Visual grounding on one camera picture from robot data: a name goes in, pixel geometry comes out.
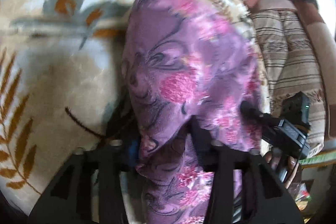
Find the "person right hand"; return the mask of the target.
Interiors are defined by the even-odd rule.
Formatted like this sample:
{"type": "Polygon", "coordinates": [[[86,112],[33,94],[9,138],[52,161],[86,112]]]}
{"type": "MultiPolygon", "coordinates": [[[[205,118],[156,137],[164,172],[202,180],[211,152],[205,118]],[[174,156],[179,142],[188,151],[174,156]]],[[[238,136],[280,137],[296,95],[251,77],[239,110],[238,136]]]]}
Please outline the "person right hand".
{"type": "Polygon", "coordinates": [[[278,169],[279,165],[281,169],[284,168],[286,170],[286,176],[282,180],[282,183],[286,189],[289,189],[298,171],[299,164],[297,159],[291,156],[283,156],[282,151],[276,147],[272,147],[264,155],[264,159],[273,170],[278,169]]]}

